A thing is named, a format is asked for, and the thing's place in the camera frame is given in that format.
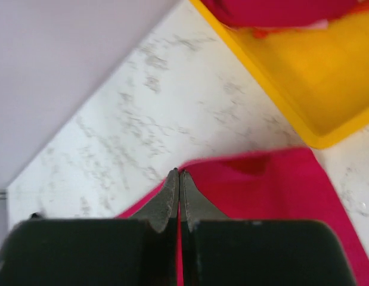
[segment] white marble table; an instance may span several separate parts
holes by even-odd
[[[189,159],[302,144],[183,0],[9,186],[10,228],[32,212],[112,217]],[[369,255],[369,126],[315,154]]]

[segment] black object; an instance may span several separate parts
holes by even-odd
[[[355,285],[323,223],[228,219],[174,169],[129,219],[20,223],[0,251],[0,286],[176,285],[179,209],[185,285]]]

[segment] yellow bin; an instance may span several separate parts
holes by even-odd
[[[369,123],[369,12],[255,39],[190,1],[309,146],[329,147]]]

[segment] tabletop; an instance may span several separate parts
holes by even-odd
[[[112,217],[185,161],[304,145],[196,9],[181,1],[7,189],[33,212]],[[314,154],[369,256],[369,126]]]

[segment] red cloth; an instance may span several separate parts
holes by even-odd
[[[201,0],[229,27],[297,27],[345,15],[357,0]]]
[[[195,160],[180,169],[184,168],[203,195],[231,218],[316,219],[325,222],[340,238],[358,285],[369,286],[368,257],[330,180],[311,150],[294,148],[244,153],[228,158]],[[119,217],[135,213],[159,192],[161,186]]]

